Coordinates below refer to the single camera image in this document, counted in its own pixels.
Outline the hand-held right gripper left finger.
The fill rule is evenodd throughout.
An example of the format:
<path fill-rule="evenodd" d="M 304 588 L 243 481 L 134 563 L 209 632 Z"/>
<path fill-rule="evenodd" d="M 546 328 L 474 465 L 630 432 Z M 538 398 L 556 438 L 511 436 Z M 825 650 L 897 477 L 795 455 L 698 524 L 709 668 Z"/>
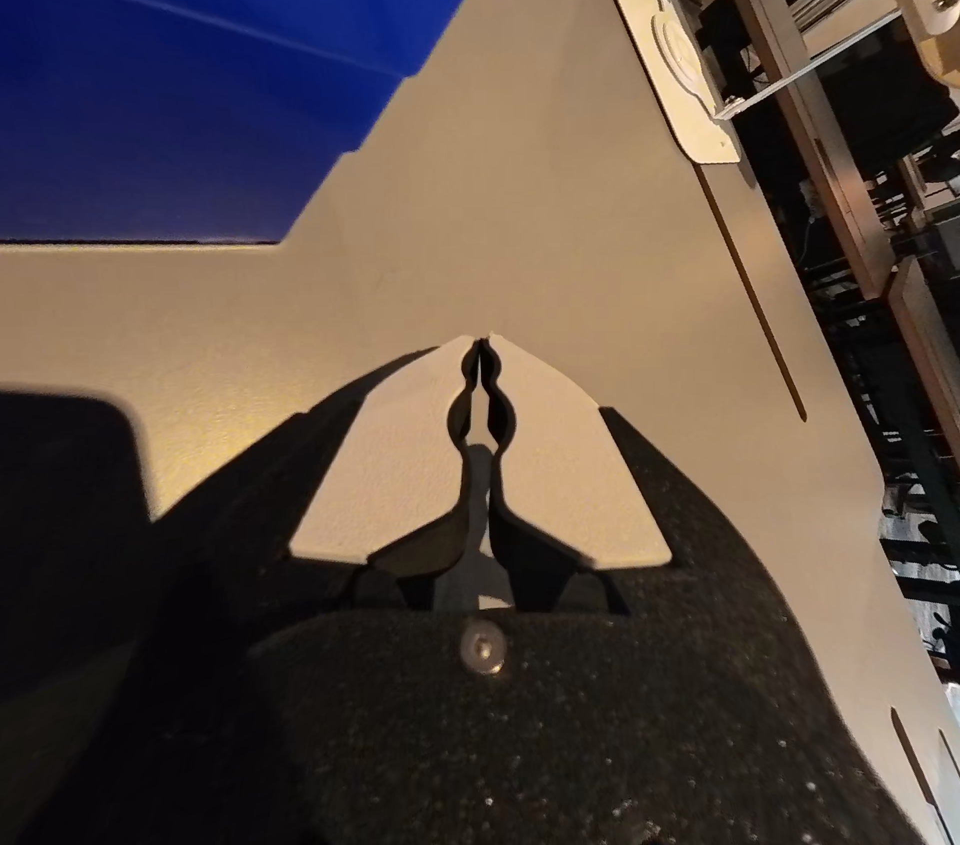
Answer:
<path fill-rule="evenodd" d="M 467 439 L 479 346 L 455 337 L 364 396 L 289 540 L 292 559 L 383 576 L 416 611 L 457 610 L 447 585 L 478 543 Z"/>

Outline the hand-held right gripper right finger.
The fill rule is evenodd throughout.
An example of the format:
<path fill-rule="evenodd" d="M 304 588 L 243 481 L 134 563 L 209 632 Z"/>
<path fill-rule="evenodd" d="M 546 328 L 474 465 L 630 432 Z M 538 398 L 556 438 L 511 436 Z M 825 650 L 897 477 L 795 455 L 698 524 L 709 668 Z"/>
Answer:
<path fill-rule="evenodd" d="M 598 402 L 499 334 L 481 343 L 488 532 L 518 611 L 624 611 L 614 573 L 665 567 L 671 549 Z"/>

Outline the dark wooden desk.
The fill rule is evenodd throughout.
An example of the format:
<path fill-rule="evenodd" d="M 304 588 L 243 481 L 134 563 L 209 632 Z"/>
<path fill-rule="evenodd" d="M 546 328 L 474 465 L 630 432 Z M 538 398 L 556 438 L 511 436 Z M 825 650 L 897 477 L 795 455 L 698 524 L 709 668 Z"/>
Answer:
<path fill-rule="evenodd" d="M 916 255 L 896 267 L 887 303 L 954 463 L 959 464 L 959 358 Z"/>
<path fill-rule="evenodd" d="M 731 1 L 768 82 L 778 86 L 753 109 L 776 102 L 861 294 L 881 299 L 896 256 L 822 83 L 805 71 L 810 53 L 786 0 Z"/>

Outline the blue plastic bin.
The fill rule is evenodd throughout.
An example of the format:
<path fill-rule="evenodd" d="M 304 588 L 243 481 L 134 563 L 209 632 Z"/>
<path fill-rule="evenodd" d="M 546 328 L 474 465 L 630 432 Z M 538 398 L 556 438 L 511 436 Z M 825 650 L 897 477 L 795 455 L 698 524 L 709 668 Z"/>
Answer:
<path fill-rule="evenodd" d="M 2 243 L 273 244 L 464 0 L 1 0 Z"/>

